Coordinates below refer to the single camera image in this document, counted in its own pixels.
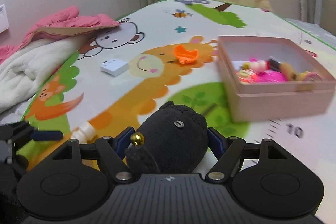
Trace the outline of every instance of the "beige headboard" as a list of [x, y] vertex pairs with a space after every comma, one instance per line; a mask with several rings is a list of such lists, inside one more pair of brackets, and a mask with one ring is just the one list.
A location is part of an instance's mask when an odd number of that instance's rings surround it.
[[323, 0], [320, 27], [336, 36], [336, 0]]

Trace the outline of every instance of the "open storage box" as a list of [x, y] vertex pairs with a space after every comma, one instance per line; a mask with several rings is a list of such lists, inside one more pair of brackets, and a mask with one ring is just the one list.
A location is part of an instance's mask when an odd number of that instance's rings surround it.
[[[301, 117], [326, 112], [333, 99], [336, 79], [293, 41], [276, 37], [220, 36], [218, 66], [235, 122]], [[235, 63], [250, 58], [288, 62], [297, 73], [318, 73], [322, 81], [243, 84]]]

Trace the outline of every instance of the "orange plastic toy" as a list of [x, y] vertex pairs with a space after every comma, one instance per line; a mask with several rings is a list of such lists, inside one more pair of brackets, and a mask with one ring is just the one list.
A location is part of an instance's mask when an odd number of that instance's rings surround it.
[[198, 50], [188, 51], [183, 45], [174, 49], [174, 55], [181, 64], [193, 63], [199, 56]]

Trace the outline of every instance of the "play mat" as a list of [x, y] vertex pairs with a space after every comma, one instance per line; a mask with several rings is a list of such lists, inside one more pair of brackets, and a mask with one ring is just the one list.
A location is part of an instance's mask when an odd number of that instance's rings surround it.
[[[336, 51], [265, 9], [212, 0], [166, 0], [149, 5], [104, 30], [47, 81], [25, 113], [33, 126], [71, 130], [89, 121], [98, 136], [116, 136], [127, 126], [138, 128], [168, 100], [203, 114], [209, 127], [224, 136], [258, 143], [272, 138], [313, 170], [323, 181], [325, 196], [317, 216], [336, 223], [336, 102], [324, 115], [263, 122], [232, 123], [225, 90], [216, 67], [219, 35], [289, 38], [336, 76]], [[197, 62], [182, 66], [173, 49], [197, 49]], [[110, 59], [128, 62], [129, 70], [114, 78], [101, 72]], [[31, 141], [20, 153], [30, 166], [58, 144]], [[208, 152], [196, 171], [206, 173], [216, 162]], [[256, 164], [246, 160], [244, 168]]]

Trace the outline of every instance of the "box of toys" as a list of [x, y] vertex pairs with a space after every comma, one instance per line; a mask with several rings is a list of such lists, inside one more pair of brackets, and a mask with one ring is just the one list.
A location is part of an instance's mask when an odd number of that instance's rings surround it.
[[336, 79], [293, 41], [220, 36], [218, 66], [235, 122], [326, 112]]

